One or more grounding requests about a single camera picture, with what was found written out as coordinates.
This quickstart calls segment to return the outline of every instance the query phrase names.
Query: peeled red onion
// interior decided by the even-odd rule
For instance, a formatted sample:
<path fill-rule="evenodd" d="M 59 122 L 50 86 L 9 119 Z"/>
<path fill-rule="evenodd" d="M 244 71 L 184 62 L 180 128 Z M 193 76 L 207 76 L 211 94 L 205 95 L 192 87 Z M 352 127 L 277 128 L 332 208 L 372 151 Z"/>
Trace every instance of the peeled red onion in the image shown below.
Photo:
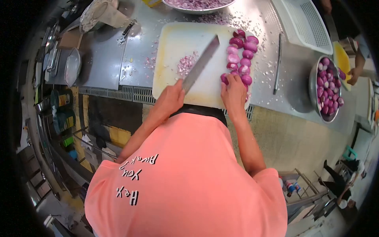
<path fill-rule="evenodd" d="M 248 37 L 246 37 L 245 42 L 254 42 L 255 44 L 259 44 L 259 40 L 255 36 L 248 36 Z"/>
<path fill-rule="evenodd" d="M 241 61 L 240 61 L 240 64 L 244 65 L 244 66 L 250 67 L 251 66 L 251 61 L 248 58 L 242 58 Z"/>
<path fill-rule="evenodd" d="M 253 79 L 251 78 L 250 75 L 242 75 L 241 77 L 241 81 L 245 84 L 245 85 L 251 85 L 251 83 L 253 83 Z"/>
<path fill-rule="evenodd" d="M 226 52 L 228 54 L 235 54 L 235 55 L 238 55 L 238 48 L 234 47 L 234 46 L 228 46 L 226 48 Z"/>
<path fill-rule="evenodd" d="M 230 63 L 239 63 L 240 62 L 240 57 L 238 55 L 235 55 L 235 54 L 229 54 L 226 59 Z"/>
<path fill-rule="evenodd" d="M 254 53 L 250 50 L 244 50 L 242 52 L 242 57 L 252 59 L 254 57 Z"/>
<path fill-rule="evenodd" d="M 235 30 L 233 32 L 233 37 L 243 39 L 243 38 L 245 38 L 245 36 L 246 36 L 246 34 L 243 30 Z"/>
<path fill-rule="evenodd" d="M 242 65 L 238 68 L 238 73 L 240 75 L 250 74 L 250 68 L 246 65 Z"/>
<path fill-rule="evenodd" d="M 229 85 L 228 78 L 226 78 L 227 74 L 224 73 L 221 75 L 221 81 L 224 82 L 226 85 Z"/>
<path fill-rule="evenodd" d="M 234 47 L 238 48 L 238 49 L 240 49 L 240 48 L 243 47 L 243 41 L 242 41 L 242 39 L 240 39 L 240 38 L 236 38 L 236 37 L 231 38 L 231 39 L 229 40 L 229 44 L 230 44 L 231 46 L 234 46 Z"/>
<path fill-rule="evenodd" d="M 232 71 L 238 70 L 238 65 L 236 63 L 228 63 L 226 65 L 226 68 Z"/>
<path fill-rule="evenodd" d="M 255 43 L 252 43 L 252 42 L 245 42 L 243 44 L 243 48 L 246 50 L 250 50 L 253 53 L 256 53 L 258 51 L 257 45 Z"/>

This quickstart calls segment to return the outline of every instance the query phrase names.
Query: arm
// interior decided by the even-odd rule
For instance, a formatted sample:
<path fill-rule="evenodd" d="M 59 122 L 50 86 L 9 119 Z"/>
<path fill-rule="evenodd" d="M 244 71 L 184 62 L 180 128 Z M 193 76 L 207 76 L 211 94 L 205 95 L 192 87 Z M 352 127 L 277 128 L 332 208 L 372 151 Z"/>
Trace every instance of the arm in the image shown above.
<path fill-rule="evenodd" d="M 122 149 L 116 163 L 121 164 L 136 152 L 148 136 L 168 117 L 183 106 L 185 92 L 180 79 L 173 86 L 167 86 L 151 108 L 146 120 L 137 129 Z"/>
<path fill-rule="evenodd" d="M 253 177 L 259 171 L 266 169 L 266 164 L 246 118 L 244 109 L 246 88 L 238 75 L 229 74 L 227 78 L 228 86 L 221 83 L 221 98 L 236 128 L 243 166 Z"/>

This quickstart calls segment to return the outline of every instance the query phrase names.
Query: right hand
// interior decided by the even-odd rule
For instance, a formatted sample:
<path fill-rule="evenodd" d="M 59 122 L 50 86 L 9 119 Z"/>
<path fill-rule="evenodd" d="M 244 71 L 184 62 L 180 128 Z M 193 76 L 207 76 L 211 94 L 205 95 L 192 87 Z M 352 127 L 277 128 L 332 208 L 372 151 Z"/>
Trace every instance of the right hand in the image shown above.
<path fill-rule="evenodd" d="M 348 84 L 354 86 L 355 83 L 357 83 L 358 77 L 362 74 L 362 72 L 363 72 L 363 68 L 360 68 L 360 67 L 355 67 L 351 69 L 348 72 L 348 75 L 351 75 L 351 79 L 348 80 Z"/>
<path fill-rule="evenodd" d="M 246 118 L 245 99 L 246 87 L 243 85 L 240 76 L 228 74 L 229 85 L 221 82 L 221 99 L 228 111 L 229 118 L 232 122 L 241 117 Z"/>

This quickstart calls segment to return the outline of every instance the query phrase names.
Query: floor drain grate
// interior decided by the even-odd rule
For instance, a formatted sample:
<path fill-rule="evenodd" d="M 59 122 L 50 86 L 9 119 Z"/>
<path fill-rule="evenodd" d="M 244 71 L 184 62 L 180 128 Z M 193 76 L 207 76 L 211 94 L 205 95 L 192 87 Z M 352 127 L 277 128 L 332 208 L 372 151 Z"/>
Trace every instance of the floor drain grate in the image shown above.
<path fill-rule="evenodd" d="M 152 88 L 138 86 L 121 86 L 120 90 L 105 89 L 99 87 L 80 86 L 79 93 L 91 96 L 107 97 L 112 99 L 127 100 L 143 104 L 155 104 L 155 98 L 152 94 Z M 253 105 L 249 105 L 246 110 L 246 117 L 249 121 L 253 116 Z M 228 111 L 222 110 L 225 116 Z"/>

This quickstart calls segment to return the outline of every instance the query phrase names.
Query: knife blade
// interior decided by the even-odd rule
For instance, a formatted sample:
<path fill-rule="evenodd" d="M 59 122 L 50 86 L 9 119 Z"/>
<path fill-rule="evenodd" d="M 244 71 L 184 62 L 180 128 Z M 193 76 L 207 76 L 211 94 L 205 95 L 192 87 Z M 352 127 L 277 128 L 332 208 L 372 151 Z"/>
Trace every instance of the knife blade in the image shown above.
<path fill-rule="evenodd" d="M 189 92 L 191 87 L 195 84 L 196 80 L 198 79 L 199 75 L 209 62 L 209 60 L 214 55 L 216 49 L 220 46 L 220 41 L 218 39 L 218 35 L 215 35 L 212 39 L 212 41 L 208 44 L 208 46 L 205 48 L 204 52 L 200 55 L 199 59 L 195 62 L 195 65 L 191 69 L 191 71 L 186 76 L 185 80 L 183 81 L 182 88 L 185 91 L 185 94 Z"/>

